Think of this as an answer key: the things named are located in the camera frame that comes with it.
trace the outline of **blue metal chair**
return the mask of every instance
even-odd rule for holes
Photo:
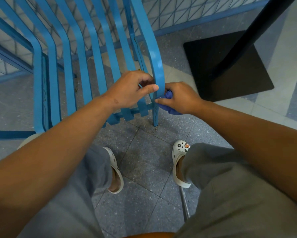
[[[28,39],[33,47],[34,54],[34,129],[35,131],[1,131],[0,140],[13,140],[13,139],[25,139],[34,133],[45,132],[57,123],[61,121],[60,111],[60,98],[59,98],[59,84],[57,74],[57,53],[55,42],[49,33],[48,29],[36,15],[35,11],[29,6],[26,0],[15,0],[17,5],[24,11],[28,18],[32,21],[37,30],[43,35],[47,46],[48,56],[42,52],[41,45],[33,34],[33,32],[26,26],[26,24],[20,19],[16,12],[10,7],[5,0],[0,0],[0,9],[5,15],[15,24],[17,28],[21,30],[24,36]],[[66,31],[62,24],[52,11],[50,5],[46,0],[35,0],[40,9],[45,13],[49,22],[54,26],[58,32],[61,41],[63,43],[63,60],[64,60],[64,73],[66,84],[66,98],[67,98],[67,112],[71,115],[77,110],[75,100],[75,88],[73,81],[73,68],[71,60],[71,46]],[[77,8],[80,11],[83,20],[86,22],[88,31],[91,36],[92,51],[95,61],[95,69],[97,74],[97,81],[100,95],[107,91],[107,83],[104,76],[102,57],[98,42],[98,35],[93,24],[93,21],[89,15],[86,4],[83,0],[74,0],[77,4]],[[112,74],[114,82],[120,78],[120,68],[115,53],[115,47],[111,36],[111,31],[106,20],[105,12],[100,0],[91,0],[97,17],[101,23],[104,37],[106,41],[106,48],[111,64]],[[58,8],[62,11],[63,15],[67,19],[68,23],[72,27],[77,41],[77,53],[79,59],[81,84],[83,91],[84,104],[89,103],[92,100],[91,85],[89,80],[89,73],[87,68],[87,58],[85,51],[85,43],[82,32],[71,13],[65,0],[55,0]],[[153,113],[153,125],[158,125],[158,105],[154,100],[156,97],[161,96],[165,89],[164,71],[161,56],[157,46],[157,42],[152,31],[149,20],[144,11],[141,0],[123,0],[124,11],[128,24],[128,31],[130,34],[130,43],[133,50],[134,60],[131,55],[129,43],[125,35],[123,28],[120,11],[116,0],[108,0],[109,6],[115,21],[115,27],[117,29],[120,44],[123,50],[125,62],[128,70],[136,70],[134,60],[139,62],[141,69],[147,72],[145,62],[141,52],[139,51],[139,44],[135,38],[133,28],[133,17],[131,14],[131,8],[133,9],[134,16],[137,20],[138,27],[142,33],[144,43],[148,57],[150,59],[153,77],[155,83],[159,86],[159,90],[150,94],[152,103],[146,104],[144,98],[140,99],[137,103],[137,108],[123,108],[121,112],[111,114],[107,122],[110,125],[118,124],[120,118],[124,118],[126,121],[134,119],[134,114],[140,113],[141,116],[148,115],[148,110],[152,109]]]

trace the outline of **person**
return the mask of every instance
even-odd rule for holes
[[[120,192],[123,178],[110,149],[90,146],[115,110],[158,90],[152,81],[124,73],[0,161],[0,237],[103,237],[90,197]],[[175,182],[202,190],[174,237],[297,237],[297,130],[204,101],[183,82],[166,89],[173,98],[157,103],[204,120],[234,148],[174,144]]]

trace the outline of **pant leg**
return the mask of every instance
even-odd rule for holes
[[[67,186],[42,208],[25,226],[18,238],[102,238],[91,196],[96,188],[108,188],[112,169],[108,152],[91,147]]]
[[[233,149],[191,146],[182,173],[202,192],[174,237],[297,237],[297,204],[242,163]]]

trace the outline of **wire grid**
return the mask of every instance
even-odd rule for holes
[[[16,13],[20,16],[20,18],[24,21],[24,23],[29,27],[29,29],[37,36],[42,46],[43,52],[47,54],[46,42],[43,36],[40,34],[40,32],[32,24],[31,20],[24,14],[23,10],[20,7],[18,7],[18,5],[14,0],[6,0],[6,1],[16,11]],[[89,14],[94,22],[94,25],[96,27],[96,30],[98,33],[99,45],[103,46],[105,45],[105,39],[104,39],[100,22],[95,13],[94,6],[90,0],[84,0],[84,1],[86,3],[86,7],[88,8]],[[170,27],[176,24],[185,23],[194,19],[198,19],[204,16],[213,15],[215,13],[226,11],[231,8],[238,8],[242,5],[251,4],[257,1],[261,1],[261,0],[142,0],[142,3],[146,11],[147,17],[151,23],[152,29],[153,31],[156,31],[156,30]],[[37,16],[40,18],[40,20],[44,23],[44,25],[51,33],[56,44],[57,57],[62,58],[63,57],[62,42],[58,33],[55,31],[55,28],[48,21],[47,17],[41,11],[41,9],[39,8],[35,0],[27,0],[27,2],[30,4],[31,8],[35,11]],[[61,24],[63,25],[63,27],[67,32],[67,35],[71,43],[72,54],[76,54],[77,44],[76,44],[75,35],[71,27],[69,26],[66,18],[59,10],[58,5],[54,0],[47,0],[47,2],[50,4],[53,12],[56,14],[57,18],[59,19],[59,21],[61,22]],[[101,0],[101,2],[107,17],[107,21],[111,30],[113,41],[117,42],[119,41],[119,36],[114,26],[114,19],[110,11],[108,1]],[[73,13],[73,16],[75,17],[82,31],[84,41],[85,41],[85,49],[90,50],[91,49],[90,35],[87,29],[87,25],[83,21],[83,18],[79,10],[77,9],[77,5],[75,4],[74,0],[66,0],[66,3],[70,8],[71,12]],[[117,4],[120,10],[120,14],[121,14],[121,18],[122,18],[122,22],[123,22],[123,26],[124,26],[127,38],[129,38],[129,33],[127,30],[127,21],[124,13],[122,0],[117,0]],[[0,17],[7,24],[12,26],[16,31],[22,34],[21,31],[15,27],[12,21],[9,20],[1,10],[0,10]],[[135,35],[136,36],[140,35],[140,31],[138,29],[135,18],[134,18],[134,29],[135,29]],[[10,36],[8,36],[2,30],[0,30],[0,45],[6,48],[11,53],[18,56],[20,59],[24,60],[26,63],[32,65],[33,63],[32,53],[26,48],[24,48],[22,45],[18,44],[16,41],[14,41]],[[0,61],[0,67],[4,67],[4,69],[0,68],[0,74],[8,74],[16,71],[15,68],[12,69],[10,65],[5,63],[3,60]]]

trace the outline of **white crocs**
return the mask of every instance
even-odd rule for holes
[[[121,174],[121,172],[120,172],[120,170],[119,170],[119,168],[118,168],[118,164],[117,164],[117,162],[116,162],[116,158],[115,158],[115,156],[114,156],[112,150],[109,149],[109,148],[107,148],[107,147],[103,147],[103,148],[109,153],[109,155],[110,155],[110,161],[111,161],[111,167],[114,168],[114,170],[116,171],[116,173],[118,174],[118,176],[119,176],[119,178],[120,178],[120,180],[121,180],[121,185],[120,185],[120,188],[119,188],[118,191],[116,191],[116,192],[111,192],[111,191],[108,189],[111,193],[113,193],[113,194],[117,194],[117,193],[119,193],[119,192],[123,189],[123,186],[124,186],[123,177],[122,177],[122,174]]]
[[[174,162],[174,167],[173,167],[174,181],[176,184],[178,184],[179,186],[181,186],[183,188],[189,188],[191,184],[183,182],[180,179],[178,179],[178,177],[176,175],[176,165],[177,165],[179,159],[186,154],[186,152],[189,148],[190,148],[189,144],[187,144],[185,141],[178,140],[177,142],[175,142],[175,144],[173,146],[173,152],[172,152],[172,157],[173,157],[173,162]]]

